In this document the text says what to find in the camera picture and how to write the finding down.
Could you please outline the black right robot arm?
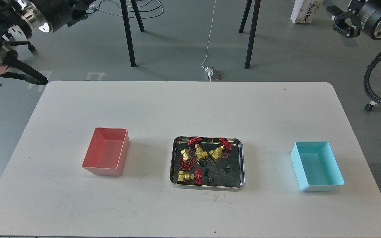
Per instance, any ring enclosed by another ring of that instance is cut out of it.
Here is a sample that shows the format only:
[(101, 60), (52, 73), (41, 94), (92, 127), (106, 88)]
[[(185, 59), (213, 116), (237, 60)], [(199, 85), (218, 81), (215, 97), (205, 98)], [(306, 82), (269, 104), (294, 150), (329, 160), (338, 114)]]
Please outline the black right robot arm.
[(350, 39), (363, 32), (373, 40), (381, 39), (381, 0), (351, 0), (346, 12), (336, 5), (326, 9), (332, 15), (333, 30), (342, 36)]

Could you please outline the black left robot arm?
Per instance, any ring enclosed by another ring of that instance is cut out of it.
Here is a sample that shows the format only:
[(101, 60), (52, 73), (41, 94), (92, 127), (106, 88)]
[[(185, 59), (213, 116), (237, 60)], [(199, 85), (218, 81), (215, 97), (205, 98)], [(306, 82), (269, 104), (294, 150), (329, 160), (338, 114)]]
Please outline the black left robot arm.
[(34, 30), (54, 33), (87, 18), (92, 0), (0, 0), (0, 77), (46, 85), (47, 77), (18, 60), (13, 46), (30, 43)]

